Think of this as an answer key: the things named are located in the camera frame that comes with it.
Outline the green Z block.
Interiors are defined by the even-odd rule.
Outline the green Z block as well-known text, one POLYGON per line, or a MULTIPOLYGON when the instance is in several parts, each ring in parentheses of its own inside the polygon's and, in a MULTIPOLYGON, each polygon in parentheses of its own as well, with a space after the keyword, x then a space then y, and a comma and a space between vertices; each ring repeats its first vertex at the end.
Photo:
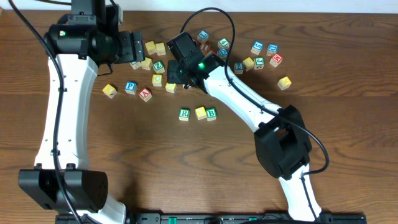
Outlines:
POLYGON ((153 64, 153 69, 156 74, 161 74, 165 72, 164 64, 160 60, 153 64))

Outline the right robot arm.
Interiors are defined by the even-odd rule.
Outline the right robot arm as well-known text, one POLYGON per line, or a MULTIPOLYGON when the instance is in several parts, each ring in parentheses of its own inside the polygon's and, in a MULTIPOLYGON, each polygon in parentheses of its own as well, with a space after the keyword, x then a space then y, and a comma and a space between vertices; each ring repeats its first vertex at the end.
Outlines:
POLYGON ((309 180, 312 145, 298 109, 281 108, 243 83, 226 63, 226 48, 216 54, 205 52, 186 32, 167 46, 175 57, 168 71, 172 81, 199 88, 234 111, 254 133, 261 166, 279 180, 290 217, 317 221, 322 210, 309 180))

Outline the blue L block top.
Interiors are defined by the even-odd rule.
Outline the blue L block top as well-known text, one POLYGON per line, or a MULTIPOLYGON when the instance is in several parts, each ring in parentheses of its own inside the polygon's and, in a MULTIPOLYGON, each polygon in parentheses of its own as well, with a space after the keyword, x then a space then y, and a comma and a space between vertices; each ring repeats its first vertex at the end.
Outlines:
POLYGON ((207 33, 207 31, 205 30, 201 30, 197 35, 197 40, 203 44, 205 44, 208 41, 208 38, 209 38, 209 33, 207 33))

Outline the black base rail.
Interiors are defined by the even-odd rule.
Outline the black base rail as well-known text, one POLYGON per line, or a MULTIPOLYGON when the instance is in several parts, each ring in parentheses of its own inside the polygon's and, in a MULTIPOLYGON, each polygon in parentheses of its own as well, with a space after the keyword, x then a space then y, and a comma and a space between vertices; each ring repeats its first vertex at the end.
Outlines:
MULTIPOLYGON (((239 223, 297 223, 284 213, 263 215, 161 215, 140 213, 127 219, 135 224, 239 224, 239 223)), ((326 224, 367 224, 365 215, 336 215, 322 213, 315 223, 326 224)))

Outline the blue P block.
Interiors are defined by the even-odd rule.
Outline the blue P block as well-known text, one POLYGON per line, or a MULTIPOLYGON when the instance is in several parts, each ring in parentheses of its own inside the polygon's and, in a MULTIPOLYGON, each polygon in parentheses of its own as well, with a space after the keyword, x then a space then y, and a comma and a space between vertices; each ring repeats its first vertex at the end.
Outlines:
POLYGON ((135 95, 137 91, 136 82, 126 82, 124 90, 127 94, 135 95))

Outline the yellow block far left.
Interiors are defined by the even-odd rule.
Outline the yellow block far left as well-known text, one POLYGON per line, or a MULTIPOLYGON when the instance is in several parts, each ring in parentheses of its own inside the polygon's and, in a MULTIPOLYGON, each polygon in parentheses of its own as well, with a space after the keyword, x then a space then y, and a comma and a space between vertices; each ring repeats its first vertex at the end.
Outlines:
POLYGON ((111 84, 107 84, 103 89, 102 92, 109 97, 110 99, 114 98, 118 91, 115 87, 113 87, 111 84))

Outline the yellow O block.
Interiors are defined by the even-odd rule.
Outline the yellow O block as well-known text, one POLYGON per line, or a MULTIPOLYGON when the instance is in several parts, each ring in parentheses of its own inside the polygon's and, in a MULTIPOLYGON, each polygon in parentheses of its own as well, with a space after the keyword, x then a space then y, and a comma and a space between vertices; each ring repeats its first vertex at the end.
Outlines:
POLYGON ((169 93, 175 93, 177 89, 177 84, 174 83, 166 83, 165 89, 169 93))
POLYGON ((195 114, 197 117, 197 120, 202 120, 206 118, 206 109, 204 106, 196 108, 195 109, 195 114))

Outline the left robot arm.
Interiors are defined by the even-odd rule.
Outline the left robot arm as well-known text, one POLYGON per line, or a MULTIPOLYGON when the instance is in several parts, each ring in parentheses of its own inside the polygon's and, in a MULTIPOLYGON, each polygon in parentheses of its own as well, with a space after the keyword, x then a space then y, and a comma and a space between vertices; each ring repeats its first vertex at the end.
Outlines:
POLYGON ((48 58, 49 102, 43 140, 19 187, 57 223, 133 223, 125 204, 108 192, 108 177, 90 169, 87 125, 93 85, 101 65, 141 62, 140 32, 119 30, 114 1, 72 1, 71 11, 39 36, 48 58))

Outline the green R block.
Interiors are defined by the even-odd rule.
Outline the green R block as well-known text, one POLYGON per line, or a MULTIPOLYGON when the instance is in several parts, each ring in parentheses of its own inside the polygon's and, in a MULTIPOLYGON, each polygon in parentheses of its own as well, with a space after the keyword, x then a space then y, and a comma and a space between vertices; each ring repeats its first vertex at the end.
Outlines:
POLYGON ((181 108, 179 110, 178 118, 180 121, 189 121, 190 118, 190 110, 181 108))

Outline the red A block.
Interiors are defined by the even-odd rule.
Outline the red A block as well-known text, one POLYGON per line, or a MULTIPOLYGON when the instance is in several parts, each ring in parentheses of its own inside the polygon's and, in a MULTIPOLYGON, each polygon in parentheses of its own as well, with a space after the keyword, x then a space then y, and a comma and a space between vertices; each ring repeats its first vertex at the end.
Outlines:
POLYGON ((139 91, 139 96, 143 101, 148 102, 152 98, 152 93, 149 88, 144 87, 139 91))

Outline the blue 5 block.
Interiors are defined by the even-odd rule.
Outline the blue 5 block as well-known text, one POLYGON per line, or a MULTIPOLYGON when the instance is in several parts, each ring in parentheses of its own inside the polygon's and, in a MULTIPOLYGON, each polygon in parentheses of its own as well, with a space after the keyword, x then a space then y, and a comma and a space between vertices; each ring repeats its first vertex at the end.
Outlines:
POLYGON ((252 45, 251 52, 255 55, 259 55, 261 53, 263 46, 264 44, 262 42, 255 40, 252 45))

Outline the green 4 block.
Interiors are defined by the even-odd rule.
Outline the green 4 block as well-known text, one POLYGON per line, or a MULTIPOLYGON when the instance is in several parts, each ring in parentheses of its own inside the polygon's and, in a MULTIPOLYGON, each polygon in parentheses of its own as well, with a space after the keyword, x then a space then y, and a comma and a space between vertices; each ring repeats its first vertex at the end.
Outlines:
POLYGON ((218 48, 219 49, 226 49, 228 50, 230 46, 230 42, 227 38, 222 38, 218 41, 218 48))

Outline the blue D block right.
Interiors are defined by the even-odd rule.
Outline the blue D block right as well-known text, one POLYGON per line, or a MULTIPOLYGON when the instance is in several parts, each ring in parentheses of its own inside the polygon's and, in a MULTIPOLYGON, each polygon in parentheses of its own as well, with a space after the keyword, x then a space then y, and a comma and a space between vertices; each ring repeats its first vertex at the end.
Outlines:
POLYGON ((276 44, 269 44, 267 48, 267 56, 273 56, 277 53, 279 46, 276 44))

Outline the yellow block beside L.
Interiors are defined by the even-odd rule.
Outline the yellow block beside L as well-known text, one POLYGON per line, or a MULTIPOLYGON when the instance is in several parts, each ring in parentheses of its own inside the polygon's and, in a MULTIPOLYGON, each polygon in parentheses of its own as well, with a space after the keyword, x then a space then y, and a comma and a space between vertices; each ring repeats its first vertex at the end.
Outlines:
POLYGON ((141 63, 141 68, 143 68, 144 70, 151 70, 152 68, 152 59, 146 57, 141 63))

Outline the green B block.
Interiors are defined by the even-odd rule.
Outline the green B block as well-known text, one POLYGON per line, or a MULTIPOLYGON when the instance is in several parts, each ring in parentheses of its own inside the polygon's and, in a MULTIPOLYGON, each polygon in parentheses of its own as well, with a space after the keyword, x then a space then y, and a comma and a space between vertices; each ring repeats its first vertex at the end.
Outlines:
POLYGON ((214 121, 217 119, 217 112, 214 108, 209 108, 206 110, 207 121, 214 121))

